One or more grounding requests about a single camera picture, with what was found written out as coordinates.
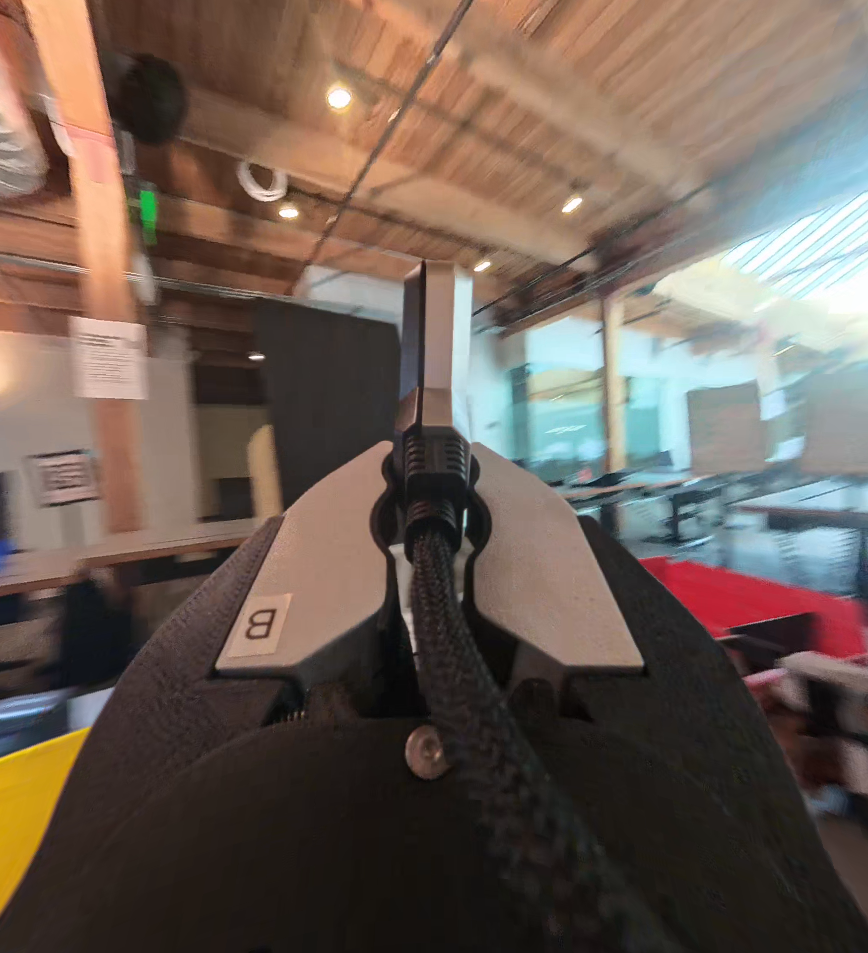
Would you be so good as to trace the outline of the black framed wall sign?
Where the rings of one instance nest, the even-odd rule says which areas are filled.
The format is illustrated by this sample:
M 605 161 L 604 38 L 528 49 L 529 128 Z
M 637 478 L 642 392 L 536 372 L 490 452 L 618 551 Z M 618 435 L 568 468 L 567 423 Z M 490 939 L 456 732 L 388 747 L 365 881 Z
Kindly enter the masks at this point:
M 56 508 L 101 499 L 94 454 L 86 449 L 27 456 L 25 472 L 39 508 Z

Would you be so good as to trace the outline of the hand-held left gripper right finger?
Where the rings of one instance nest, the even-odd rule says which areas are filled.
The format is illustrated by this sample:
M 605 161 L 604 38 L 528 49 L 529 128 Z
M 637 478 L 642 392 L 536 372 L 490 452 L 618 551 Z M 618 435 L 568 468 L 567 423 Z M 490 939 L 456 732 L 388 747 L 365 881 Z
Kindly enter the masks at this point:
M 499 635 L 499 685 L 512 697 L 544 681 L 559 698 L 577 678 L 639 677 L 642 653 L 569 503 L 481 443 L 472 505 L 485 535 L 465 595 Z

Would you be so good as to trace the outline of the yellow plastic bin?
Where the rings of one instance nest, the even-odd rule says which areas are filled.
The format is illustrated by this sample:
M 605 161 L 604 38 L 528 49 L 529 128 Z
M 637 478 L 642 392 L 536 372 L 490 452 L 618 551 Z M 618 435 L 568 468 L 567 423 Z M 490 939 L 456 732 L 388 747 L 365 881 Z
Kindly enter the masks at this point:
M 29 868 L 90 730 L 0 757 L 0 913 Z

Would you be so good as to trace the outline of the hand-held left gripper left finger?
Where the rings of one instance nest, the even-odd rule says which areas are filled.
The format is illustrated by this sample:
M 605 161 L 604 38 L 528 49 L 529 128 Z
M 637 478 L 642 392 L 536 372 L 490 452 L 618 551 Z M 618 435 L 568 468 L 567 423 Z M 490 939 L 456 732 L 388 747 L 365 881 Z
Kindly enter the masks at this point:
M 393 448 L 378 442 L 285 511 L 215 677 L 281 680 L 299 697 L 334 685 L 367 716 L 422 715 L 390 552 L 399 530 Z

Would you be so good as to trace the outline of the red plastic bin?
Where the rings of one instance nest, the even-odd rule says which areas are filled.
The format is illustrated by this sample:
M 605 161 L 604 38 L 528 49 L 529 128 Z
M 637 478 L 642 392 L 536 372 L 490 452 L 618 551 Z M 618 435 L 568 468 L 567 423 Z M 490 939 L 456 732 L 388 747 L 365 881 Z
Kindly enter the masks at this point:
M 646 557 L 641 564 L 713 637 L 741 625 L 810 613 L 814 651 L 839 659 L 868 654 L 867 617 L 855 600 L 667 556 Z

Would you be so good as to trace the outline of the black round speaker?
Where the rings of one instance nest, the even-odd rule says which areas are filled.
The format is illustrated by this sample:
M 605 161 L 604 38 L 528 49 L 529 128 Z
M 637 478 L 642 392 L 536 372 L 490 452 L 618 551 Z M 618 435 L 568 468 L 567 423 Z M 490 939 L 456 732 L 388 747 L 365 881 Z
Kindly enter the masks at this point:
M 173 64 L 152 54 L 107 52 L 101 71 L 110 114 L 122 132 L 153 147 L 178 137 L 190 100 Z

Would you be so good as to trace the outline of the black acoustic panel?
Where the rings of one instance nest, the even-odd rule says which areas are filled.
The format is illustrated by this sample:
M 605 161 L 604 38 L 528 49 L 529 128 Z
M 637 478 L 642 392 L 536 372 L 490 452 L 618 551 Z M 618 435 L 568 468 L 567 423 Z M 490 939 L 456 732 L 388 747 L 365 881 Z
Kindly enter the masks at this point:
M 393 437 L 401 336 L 386 321 L 286 301 L 256 304 L 253 319 L 288 508 L 334 470 Z

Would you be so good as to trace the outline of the white paper sign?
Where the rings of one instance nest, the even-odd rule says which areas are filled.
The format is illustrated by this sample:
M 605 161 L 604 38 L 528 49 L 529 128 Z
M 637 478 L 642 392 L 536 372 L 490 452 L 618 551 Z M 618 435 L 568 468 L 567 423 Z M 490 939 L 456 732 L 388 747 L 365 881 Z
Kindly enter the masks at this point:
M 78 398 L 149 398 L 143 324 L 70 316 L 69 338 L 73 392 Z

